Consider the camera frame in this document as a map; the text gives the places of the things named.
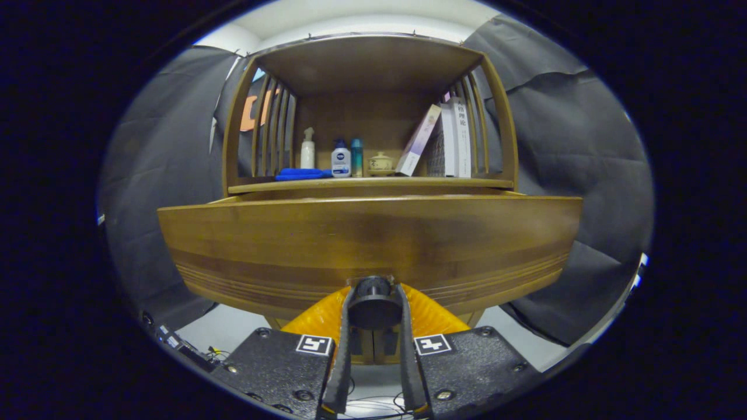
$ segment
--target blue cloth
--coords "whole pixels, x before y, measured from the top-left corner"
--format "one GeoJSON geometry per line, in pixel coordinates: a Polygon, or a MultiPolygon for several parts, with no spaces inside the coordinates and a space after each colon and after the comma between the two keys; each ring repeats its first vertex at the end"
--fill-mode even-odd
{"type": "Polygon", "coordinates": [[[286,167],[275,176],[276,181],[297,181],[300,179],[332,178],[330,169],[297,169],[286,167]]]}
{"type": "Polygon", "coordinates": [[[300,169],[295,167],[286,167],[280,170],[280,175],[321,175],[321,169],[300,169]]]}

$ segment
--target wooden cabinet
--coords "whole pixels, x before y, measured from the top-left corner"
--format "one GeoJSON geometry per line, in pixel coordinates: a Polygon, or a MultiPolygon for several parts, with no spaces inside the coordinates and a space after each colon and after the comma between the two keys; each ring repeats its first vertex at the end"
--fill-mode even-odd
{"type": "Polygon", "coordinates": [[[158,216],[191,291],[275,327],[371,274],[393,275],[474,324],[483,309],[554,282],[578,231],[581,198],[524,196],[517,178],[508,99],[483,53],[404,35],[330,37],[251,58],[224,138],[224,198],[158,216]],[[267,123],[252,131],[251,176],[240,177],[241,118],[257,69],[267,74],[256,101],[267,104],[267,123]],[[474,71],[488,81],[500,144],[489,143],[474,71]],[[470,104],[471,179],[425,177],[421,162],[413,177],[274,181],[300,161],[309,126],[317,167],[329,167],[336,138],[361,138],[365,159],[399,158],[446,92],[470,104]],[[501,172],[491,171],[491,147],[500,147],[501,172]]]}

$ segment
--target white floor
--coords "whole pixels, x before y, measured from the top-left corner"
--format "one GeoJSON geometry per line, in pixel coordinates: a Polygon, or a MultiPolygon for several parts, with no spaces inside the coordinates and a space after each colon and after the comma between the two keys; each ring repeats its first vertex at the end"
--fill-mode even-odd
{"type": "MultiPolygon", "coordinates": [[[[548,364],[557,360],[566,351],[562,346],[535,336],[498,306],[486,309],[477,323],[478,327],[486,325],[494,327],[538,370],[545,370],[548,364]]],[[[210,346],[233,351],[252,331],[269,326],[261,315],[219,305],[177,333],[198,350],[208,353],[210,346]]],[[[402,412],[396,405],[404,404],[400,395],[402,386],[399,365],[354,365],[351,368],[351,377],[355,382],[355,389],[351,387],[347,411],[340,419],[387,416],[402,412]]]]}

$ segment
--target black background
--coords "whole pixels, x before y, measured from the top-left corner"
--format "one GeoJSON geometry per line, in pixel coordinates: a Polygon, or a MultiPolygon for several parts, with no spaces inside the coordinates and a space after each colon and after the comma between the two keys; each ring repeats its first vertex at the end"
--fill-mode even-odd
{"type": "MultiPolygon", "coordinates": [[[[145,338],[97,240],[96,177],[130,98],[181,49],[254,6],[168,3],[4,6],[4,278],[13,338],[4,349],[12,367],[6,418],[261,416],[145,338]]],[[[505,418],[744,415],[735,303],[746,276],[734,221],[743,196],[736,163],[745,11],[736,4],[495,5],[569,47],[619,95],[657,185],[640,288],[578,364],[503,407],[505,418]]]]}

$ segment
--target white ceiling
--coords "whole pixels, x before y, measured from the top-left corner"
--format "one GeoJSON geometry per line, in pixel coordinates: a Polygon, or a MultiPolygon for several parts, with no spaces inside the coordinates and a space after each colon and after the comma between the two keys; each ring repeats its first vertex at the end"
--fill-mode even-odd
{"type": "Polygon", "coordinates": [[[477,29],[499,12],[475,0],[277,0],[232,23],[264,40],[315,22],[372,14],[421,16],[477,29]]]}

